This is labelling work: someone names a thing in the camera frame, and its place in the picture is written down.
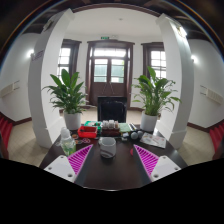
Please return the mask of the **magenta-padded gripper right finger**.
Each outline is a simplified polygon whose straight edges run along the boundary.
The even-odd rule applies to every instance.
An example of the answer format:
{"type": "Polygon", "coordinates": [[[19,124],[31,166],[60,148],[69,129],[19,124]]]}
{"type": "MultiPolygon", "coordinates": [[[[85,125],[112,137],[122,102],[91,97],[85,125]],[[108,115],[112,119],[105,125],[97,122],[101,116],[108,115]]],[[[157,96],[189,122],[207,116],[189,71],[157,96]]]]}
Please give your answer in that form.
{"type": "Polygon", "coordinates": [[[157,181],[180,170],[180,167],[169,157],[165,155],[157,156],[141,146],[135,145],[133,154],[140,162],[143,173],[151,182],[157,181]]]}

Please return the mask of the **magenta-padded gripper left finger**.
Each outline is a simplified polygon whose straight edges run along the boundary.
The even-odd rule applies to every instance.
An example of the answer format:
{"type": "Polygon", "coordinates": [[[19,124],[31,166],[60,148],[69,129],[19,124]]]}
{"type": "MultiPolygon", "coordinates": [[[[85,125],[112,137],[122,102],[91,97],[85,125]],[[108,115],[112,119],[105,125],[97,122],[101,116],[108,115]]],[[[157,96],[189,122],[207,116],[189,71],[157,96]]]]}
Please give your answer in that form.
{"type": "Polygon", "coordinates": [[[70,156],[59,155],[45,171],[72,183],[84,183],[90,161],[93,157],[93,145],[88,145],[70,156]]]}

